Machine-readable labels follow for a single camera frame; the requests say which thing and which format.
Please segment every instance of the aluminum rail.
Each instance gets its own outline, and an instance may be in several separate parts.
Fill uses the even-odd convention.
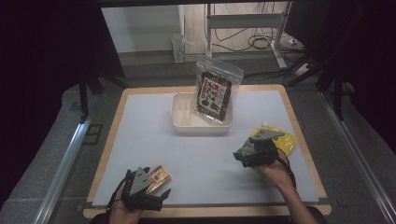
[[[364,159],[363,154],[361,154],[361,150],[359,149],[358,145],[356,144],[355,140],[350,134],[345,123],[339,120],[338,117],[333,112],[332,100],[330,99],[329,95],[327,93],[321,92],[320,97],[322,98],[324,104],[326,105],[327,110],[332,118],[332,121],[335,124],[335,127],[340,132],[346,144],[346,147],[348,148],[348,151],[352,156],[353,161],[356,163],[356,166],[361,172],[361,176],[366,182],[368,189],[373,194],[379,209],[381,210],[382,214],[384,215],[385,219],[389,224],[395,224],[396,210],[392,200],[386,193],[381,182],[376,178],[374,172],[370,168],[370,165],[367,163],[367,160]]]
[[[95,112],[96,106],[99,102],[99,98],[100,96],[98,95],[94,95],[92,97],[92,101],[89,106],[90,108],[89,111],[91,111],[91,113],[87,117],[84,123],[80,123],[77,126],[73,138],[70,141],[70,144],[66,152],[64,153],[64,158],[62,159],[61,164],[58,167],[55,177],[53,177],[52,179],[47,194],[42,204],[40,205],[40,208],[38,209],[38,212],[35,216],[35,220],[33,223],[41,224],[41,223],[49,222],[52,211],[55,207],[56,202],[59,199],[59,195],[62,192],[64,183],[69,175],[70,169],[72,168],[74,160],[78,154],[82,140],[84,139],[85,133],[87,132],[88,127],[90,126],[92,115]]]

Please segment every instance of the human hand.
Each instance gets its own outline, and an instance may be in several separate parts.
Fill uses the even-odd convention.
[[[283,151],[278,149],[279,158],[289,164],[288,159]],[[270,165],[262,165],[257,167],[259,171],[268,179],[268,181],[278,190],[294,188],[291,178],[285,167],[279,162],[274,161]]]
[[[137,224],[144,210],[129,211],[123,201],[121,194],[123,185],[117,192],[116,200],[111,207],[110,224]]]

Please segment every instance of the plastic bag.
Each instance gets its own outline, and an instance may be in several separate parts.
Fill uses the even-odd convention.
[[[233,64],[204,55],[199,56],[196,67],[194,111],[206,119],[222,124],[227,113],[233,113],[244,71]]]

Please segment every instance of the white plastic container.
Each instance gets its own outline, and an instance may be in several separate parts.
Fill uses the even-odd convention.
[[[172,121],[180,133],[227,133],[233,122],[233,112],[227,113],[223,124],[197,115],[191,102],[195,102],[194,93],[177,93],[172,105]]]

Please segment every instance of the gray floor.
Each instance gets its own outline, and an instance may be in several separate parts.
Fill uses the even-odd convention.
[[[273,59],[231,61],[245,70],[245,74],[276,71]],[[124,66],[122,81],[132,87],[194,85],[195,63],[158,63]],[[258,75],[243,84],[282,83],[293,76]],[[287,88],[294,111],[303,129],[305,140],[314,158],[323,186],[331,199],[329,223],[386,223],[372,192],[349,154],[346,144],[336,130],[329,113],[315,89],[318,77],[311,77],[295,87]],[[92,132],[102,125],[95,143],[95,135],[87,135],[74,162],[64,190],[53,210],[49,223],[89,223],[82,215],[94,173],[99,162],[112,118],[118,106],[122,89],[101,79],[104,94],[93,116]],[[63,107],[29,169],[5,202],[0,223],[32,223],[38,207],[46,195],[65,150],[78,126],[80,111],[76,110],[78,87],[64,93]],[[345,124],[353,134],[361,152],[381,181],[389,197],[396,202],[396,156],[370,125],[360,116],[348,97],[343,99]],[[191,223],[193,220],[168,220],[168,223]],[[223,223],[224,220],[205,220]],[[235,223],[265,223],[264,219],[235,219]]]

